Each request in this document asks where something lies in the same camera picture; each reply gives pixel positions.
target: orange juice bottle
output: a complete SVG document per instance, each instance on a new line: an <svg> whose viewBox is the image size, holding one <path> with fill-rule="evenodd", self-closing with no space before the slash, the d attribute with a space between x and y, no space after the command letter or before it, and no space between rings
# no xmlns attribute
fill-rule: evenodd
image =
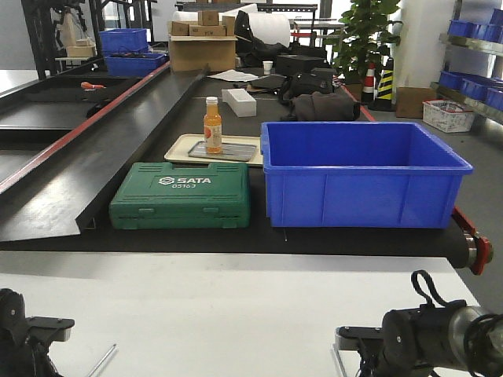
<svg viewBox="0 0 503 377"><path fill-rule="evenodd" d="M222 117L218 113L217 97L206 97L204 141L206 153L222 153Z"/></svg>

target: yellow black striped post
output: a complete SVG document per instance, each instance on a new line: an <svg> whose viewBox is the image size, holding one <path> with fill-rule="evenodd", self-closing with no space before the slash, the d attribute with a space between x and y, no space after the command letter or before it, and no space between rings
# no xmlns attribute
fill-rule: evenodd
<svg viewBox="0 0 503 377"><path fill-rule="evenodd" d="M369 105L369 109L380 112L393 112L393 69L395 64L393 58L388 58L384 67L379 86L377 88L376 99Z"/></svg>

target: blue storage crate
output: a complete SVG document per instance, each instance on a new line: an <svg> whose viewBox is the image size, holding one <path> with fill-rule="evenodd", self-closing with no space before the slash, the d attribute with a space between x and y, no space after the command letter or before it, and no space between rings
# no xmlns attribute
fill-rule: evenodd
<svg viewBox="0 0 503 377"><path fill-rule="evenodd" d="M503 10L494 8L493 16L490 18L490 24L503 26Z"/></svg>
<svg viewBox="0 0 503 377"><path fill-rule="evenodd" d="M484 39L486 31L487 31L486 24L473 24L472 35L470 35L470 38Z"/></svg>
<svg viewBox="0 0 503 377"><path fill-rule="evenodd" d="M482 80L463 79L460 92L474 100L484 101L487 96L487 83L482 82Z"/></svg>
<svg viewBox="0 0 503 377"><path fill-rule="evenodd" d="M149 52L148 47L145 47L143 49L136 49L135 51L107 51L107 50L101 49L101 54L104 57L110 57L114 53L148 53L148 52Z"/></svg>
<svg viewBox="0 0 503 377"><path fill-rule="evenodd" d="M503 27L500 25L487 25L486 32L484 33L484 41L498 42L501 37Z"/></svg>
<svg viewBox="0 0 503 377"><path fill-rule="evenodd" d="M486 104L493 108L497 108L500 111L503 111L503 89L487 89Z"/></svg>
<svg viewBox="0 0 503 377"><path fill-rule="evenodd" d="M470 75L468 73L440 71L439 84L441 86L445 86L446 88L459 90L461 88L461 84L463 83L463 79L475 79L477 77L477 75Z"/></svg>
<svg viewBox="0 0 503 377"><path fill-rule="evenodd" d="M144 57L106 57L108 74L120 77L145 77L166 63L163 53L144 53Z"/></svg>
<svg viewBox="0 0 503 377"><path fill-rule="evenodd" d="M147 29L100 31L100 39L101 51L105 57L113 53L143 53L149 48Z"/></svg>
<svg viewBox="0 0 503 377"><path fill-rule="evenodd" d="M272 226L445 228L472 166L416 123L262 124Z"/></svg>
<svg viewBox="0 0 503 377"><path fill-rule="evenodd" d="M451 20L447 34L459 37L469 37L472 35L473 23L463 20Z"/></svg>

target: black cable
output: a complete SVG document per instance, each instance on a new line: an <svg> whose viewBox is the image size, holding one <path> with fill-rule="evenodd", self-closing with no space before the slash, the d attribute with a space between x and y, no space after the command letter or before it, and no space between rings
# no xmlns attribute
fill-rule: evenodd
<svg viewBox="0 0 503 377"><path fill-rule="evenodd" d="M486 345L489 331L492 331L498 322L503 320L503 314L485 314L473 320L464 333L463 347L466 354L466 366L472 377L480 377L475 373L475 360L478 351Z"/></svg>
<svg viewBox="0 0 503 377"><path fill-rule="evenodd" d="M431 300L431 297L424 293L424 291L421 289L419 282L417 281L417 276L421 275L426 282L426 285L428 286L428 290L430 291L431 296L437 301L438 304L442 306L449 306L449 303L445 301L442 297L440 297L439 293L437 292L437 289L435 288L435 283L433 282L433 279L431 278L430 274L424 271L423 269L419 269L417 271L414 271L412 273L412 276L410 279L412 280L412 285L414 287L414 290L418 293L418 295L424 297L426 299L426 303L428 306L434 306L433 300Z"/></svg>

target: white foam block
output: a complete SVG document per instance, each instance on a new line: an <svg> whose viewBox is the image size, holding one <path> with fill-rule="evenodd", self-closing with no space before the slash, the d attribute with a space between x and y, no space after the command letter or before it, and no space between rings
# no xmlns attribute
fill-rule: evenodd
<svg viewBox="0 0 503 377"><path fill-rule="evenodd" d="M244 89L222 89L222 101L240 118L257 115L257 101Z"/></svg>

